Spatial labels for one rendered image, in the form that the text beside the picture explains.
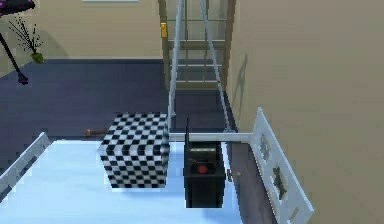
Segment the grey tripod stand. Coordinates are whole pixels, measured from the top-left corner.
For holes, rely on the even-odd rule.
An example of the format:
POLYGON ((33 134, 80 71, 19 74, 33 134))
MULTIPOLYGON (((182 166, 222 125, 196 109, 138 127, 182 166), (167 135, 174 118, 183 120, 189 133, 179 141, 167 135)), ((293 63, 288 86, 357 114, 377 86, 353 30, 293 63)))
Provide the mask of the grey tripod stand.
MULTIPOLYGON (((216 50, 214 48, 213 39, 211 35, 211 29, 208 22, 208 14, 206 11, 206 6, 204 0, 199 0, 200 10, 203 18, 205 34, 207 36, 209 52, 212 57, 216 84, 220 94, 221 105, 223 109, 224 119, 225 119, 225 133, 234 133, 234 130, 230 126, 229 117, 227 113, 227 106, 224 99, 224 92, 222 87, 222 82, 219 74, 219 68, 217 64, 216 50)), ((168 95, 168 111, 167 111, 167 122, 168 129, 172 128, 172 118, 176 116, 174 110, 174 102, 175 102, 175 91, 176 91, 176 81, 178 75, 178 62, 179 62, 179 50, 181 46, 181 26, 182 26, 182 18, 183 18, 183 10, 184 10, 184 0, 178 0, 177 10, 176 10, 176 26, 175 26, 175 37, 174 37, 174 47, 172 49, 172 59, 171 59, 171 78, 169 84, 169 95, 168 95)))

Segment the brown glass pane door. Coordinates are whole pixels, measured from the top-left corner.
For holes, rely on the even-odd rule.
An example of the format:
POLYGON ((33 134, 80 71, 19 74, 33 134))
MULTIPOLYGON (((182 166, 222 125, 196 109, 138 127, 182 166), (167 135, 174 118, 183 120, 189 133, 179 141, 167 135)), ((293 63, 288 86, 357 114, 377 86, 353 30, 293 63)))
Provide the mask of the brown glass pane door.
POLYGON ((176 88, 226 89, 237 0, 182 0, 176 88))

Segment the black white checkered cube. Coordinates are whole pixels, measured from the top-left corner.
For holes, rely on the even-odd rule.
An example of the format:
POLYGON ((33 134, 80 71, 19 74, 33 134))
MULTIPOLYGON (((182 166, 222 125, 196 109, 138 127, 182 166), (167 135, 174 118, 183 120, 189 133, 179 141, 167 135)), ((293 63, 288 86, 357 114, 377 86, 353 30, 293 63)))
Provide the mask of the black white checkered cube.
POLYGON ((99 149, 112 188, 164 188, 170 154, 167 114, 120 113, 99 149))

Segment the brown baseball bat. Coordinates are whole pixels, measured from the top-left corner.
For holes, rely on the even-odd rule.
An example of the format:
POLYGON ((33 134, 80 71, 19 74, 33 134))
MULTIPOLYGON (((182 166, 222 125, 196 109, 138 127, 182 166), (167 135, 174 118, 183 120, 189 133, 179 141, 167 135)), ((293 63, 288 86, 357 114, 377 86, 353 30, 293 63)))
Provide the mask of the brown baseball bat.
POLYGON ((85 129, 83 131, 83 134, 86 137, 106 135, 107 133, 108 133, 108 129, 100 129, 100 130, 85 129))

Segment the white bed pale blue mattress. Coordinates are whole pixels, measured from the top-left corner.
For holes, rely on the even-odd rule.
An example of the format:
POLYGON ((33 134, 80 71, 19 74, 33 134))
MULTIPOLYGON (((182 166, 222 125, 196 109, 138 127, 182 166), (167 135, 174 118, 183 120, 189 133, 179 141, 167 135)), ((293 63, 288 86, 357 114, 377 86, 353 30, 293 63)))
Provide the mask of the white bed pale blue mattress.
POLYGON ((187 208, 185 131, 169 129, 164 188, 112 188, 102 140, 39 137, 0 175, 0 224, 309 224, 314 213, 264 113, 250 133, 193 133, 221 143, 221 208, 187 208))

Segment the thin house plant green pot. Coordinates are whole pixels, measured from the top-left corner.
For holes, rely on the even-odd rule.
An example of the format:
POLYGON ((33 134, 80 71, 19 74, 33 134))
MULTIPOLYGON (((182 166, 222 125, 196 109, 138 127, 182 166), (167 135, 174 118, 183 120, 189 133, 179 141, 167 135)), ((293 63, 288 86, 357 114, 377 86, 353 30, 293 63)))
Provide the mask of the thin house plant green pot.
POLYGON ((36 64, 43 64, 44 57, 40 52, 43 41, 37 32, 36 25, 29 30, 26 21, 21 16, 16 16, 14 22, 10 21, 10 30, 17 35, 19 45, 23 50, 31 52, 32 61, 36 64))

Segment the black record player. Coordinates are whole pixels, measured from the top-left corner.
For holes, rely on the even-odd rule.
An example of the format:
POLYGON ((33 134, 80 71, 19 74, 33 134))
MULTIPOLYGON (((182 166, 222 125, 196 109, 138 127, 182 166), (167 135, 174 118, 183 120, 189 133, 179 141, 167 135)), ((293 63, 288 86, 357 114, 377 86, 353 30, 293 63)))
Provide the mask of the black record player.
POLYGON ((187 208, 221 208, 226 172, 221 143, 191 141, 186 118, 184 144, 184 189, 187 208))

